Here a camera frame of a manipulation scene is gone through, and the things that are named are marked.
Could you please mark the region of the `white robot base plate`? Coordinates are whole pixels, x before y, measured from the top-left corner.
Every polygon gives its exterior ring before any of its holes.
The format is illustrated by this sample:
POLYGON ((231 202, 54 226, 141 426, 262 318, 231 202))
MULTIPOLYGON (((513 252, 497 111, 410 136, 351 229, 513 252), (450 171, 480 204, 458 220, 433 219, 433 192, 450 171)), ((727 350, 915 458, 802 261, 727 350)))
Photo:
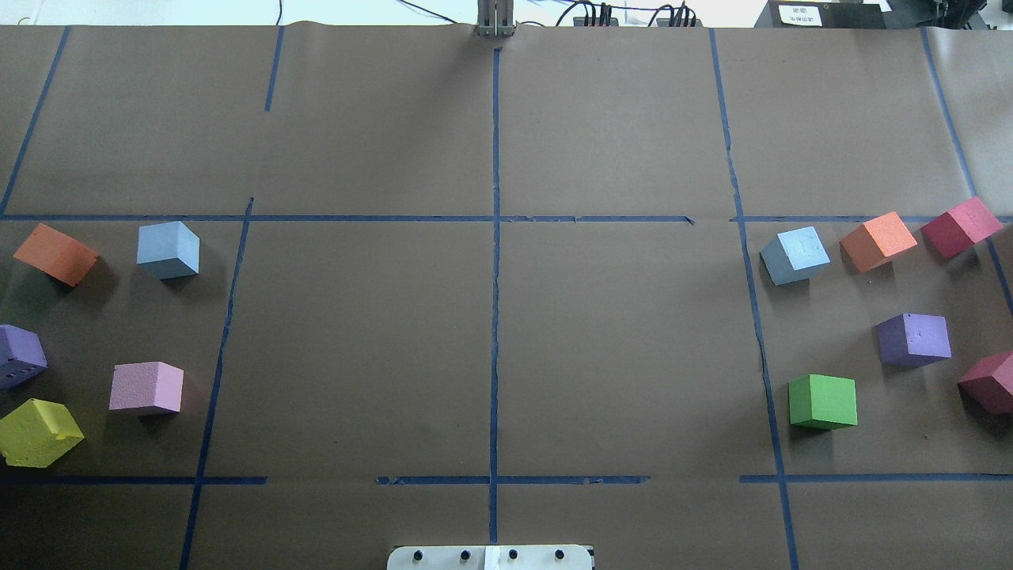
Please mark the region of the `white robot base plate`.
POLYGON ((387 569, 594 569, 592 547, 549 545, 406 545, 387 569))

